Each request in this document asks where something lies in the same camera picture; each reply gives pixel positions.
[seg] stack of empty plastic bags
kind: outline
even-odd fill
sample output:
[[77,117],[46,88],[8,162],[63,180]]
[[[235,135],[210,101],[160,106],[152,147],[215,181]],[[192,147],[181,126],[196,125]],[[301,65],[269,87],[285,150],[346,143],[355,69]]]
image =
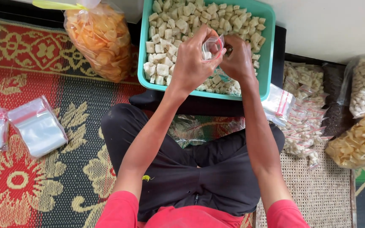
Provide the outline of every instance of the stack of empty plastic bags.
[[21,136],[32,159],[40,158],[68,142],[45,96],[11,111],[0,108],[0,151],[8,150],[8,123]]
[[313,149],[333,136],[322,137],[326,127],[321,127],[327,109],[328,94],[323,93],[323,73],[317,72],[314,66],[286,62],[284,69],[284,90],[294,94],[296,101],[290,111],[286,125],[280,127],[286,141],[284,149],[287,153],[297,157],[309,158],[309,169],[320,164],[319,154]]

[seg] teal plastic tray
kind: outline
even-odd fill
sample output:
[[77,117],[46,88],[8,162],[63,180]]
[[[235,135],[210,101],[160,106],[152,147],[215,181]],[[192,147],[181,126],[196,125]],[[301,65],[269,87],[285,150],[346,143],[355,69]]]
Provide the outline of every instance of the teal plastic tray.
[[[210,0],[205,1],[206,4],[210,3],[227,3],[232,5],[240,5],[241,8],[247,8],[247,12],[251,12],[252,16],[266,18],[265,26],[266,29],[263,30],[262,36],[266,38],[266,42],[263,44],[260,54],[260,69],[257,70],[257,79],[259,81],[259,92],[261,100],[264,101],[270,92],[270,81],[271,81],[271,69],[272,69],[272,53],[274,49],[274,33],[275,33],[275,13],[271,6],[257,2],[255,0]],[[149,16],[153,13],[152,10],[153,0],[145,0],[143,7],[143,17],[142,17],[142,30],[140,34],[140,45],[139,45],[139,60],[138,60],[138,79],[139,82],[146,88],[152,90],[165,91],[167,86],[152,84],[146,80],[143,70],[143,64],[147,62],[146,54],[146,41],[148,39],[149,31]],[[211,98],[219,98],[226,100],[237,100],[241,101],[241,96],[218,94],[213,92],[205,91],[193,91],[190,95],[194,96],[204,96]]]

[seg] knee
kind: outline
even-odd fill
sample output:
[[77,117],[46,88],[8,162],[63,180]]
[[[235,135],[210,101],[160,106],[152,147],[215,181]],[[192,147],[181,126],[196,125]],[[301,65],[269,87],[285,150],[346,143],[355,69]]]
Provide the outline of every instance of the knee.
[[101,128],[117,125],[125,121],[131,115],[131,109],[135,108],[130,104],[116,104],[112,106],[101,118]]
[[271,124],[270,128],[272,135],[274,136],[275,142],[277,143],[278,152],[281,153],[285,143],[284,133],[275,124]]

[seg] red t-shirt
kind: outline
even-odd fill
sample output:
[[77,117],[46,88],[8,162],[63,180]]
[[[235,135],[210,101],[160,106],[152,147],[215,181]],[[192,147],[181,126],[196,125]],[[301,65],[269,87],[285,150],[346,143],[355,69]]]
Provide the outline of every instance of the red t-shirt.
[[[145,223],[138,222],[139,202],[128,191],[117,191],[109,196],[96,228],[237,228],[243,217],[235,217],[226,212],[204,206],[161,207]],[[269,228],[309,228],[297,205],[291,200],[273,203],[267,213]]]

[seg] bag of orange chips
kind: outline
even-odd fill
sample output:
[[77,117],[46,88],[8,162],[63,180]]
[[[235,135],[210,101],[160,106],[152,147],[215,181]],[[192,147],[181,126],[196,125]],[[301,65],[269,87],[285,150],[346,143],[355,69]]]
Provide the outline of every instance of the bag of orange chips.
[[120,82],[131,68],[131,42],[124,13],[114,4],[81,0],[77,5],[33,0],[40,8],[66,10],[64,28],[92,69],[110,81]]

